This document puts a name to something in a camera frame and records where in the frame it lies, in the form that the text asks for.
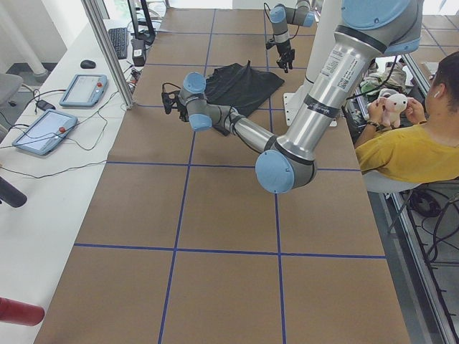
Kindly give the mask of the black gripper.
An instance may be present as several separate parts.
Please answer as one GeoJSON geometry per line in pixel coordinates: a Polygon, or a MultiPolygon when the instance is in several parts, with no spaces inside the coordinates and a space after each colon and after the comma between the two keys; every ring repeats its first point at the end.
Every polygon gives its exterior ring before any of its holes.
{"type": "Polygon", "coordinates": [[[184,106],[177,106],[177,110],[179,112],[179,119],[185,123],[189,122],[189,114],[187,108],[184,106]]]}
{"type": "Polygon", "coordinates": [[[290,40],[287,39],[284,42],[277,42],[276,48],[279,54],[280,59],[276,61],[279,68],[281,68],[284,73],[288,73],[288,70],[293,68],[293,61],[295,60],[295,50],[291,47],[290,40]]]}

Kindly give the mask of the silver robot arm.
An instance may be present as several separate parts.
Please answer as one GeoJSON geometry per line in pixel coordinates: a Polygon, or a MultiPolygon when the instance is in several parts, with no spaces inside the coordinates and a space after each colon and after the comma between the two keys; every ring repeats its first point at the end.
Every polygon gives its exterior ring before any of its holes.
{"type": "Polygon", "coordinates": [[[319,14],[308,1],[299,1],[295,8],[273,7],[273,44],[288,46],[289,24],[314,23],[318,28],[313,51],[321,56],[308,64],[316,74],[294,94],[297,113],[283,135],[253,123],[235,107],[209,104],[206,81],[197,72],[184,78],[178,102],[194,131],[221,128],[258,152],[255,172],[266,191],[283,194],[304,186],[316,174],[315,147],[370,62],[418,48],[422,8],[421,1],[325,1],[319,14]]]}
{"type": "Polygon", "coordinates": [[[295,50],[291,47],[288,25],[310,27],[315,20],[313,7],[310,1],[297,1],[295,7],[277,4],[269,11],[268,19],[271,23],[273,34],[265,43],[266,50],[273,47],[277,49],[279,57],[276,60],[276,64],[285,73],[288,73],[293,68],[295,59],[295,50]]]}

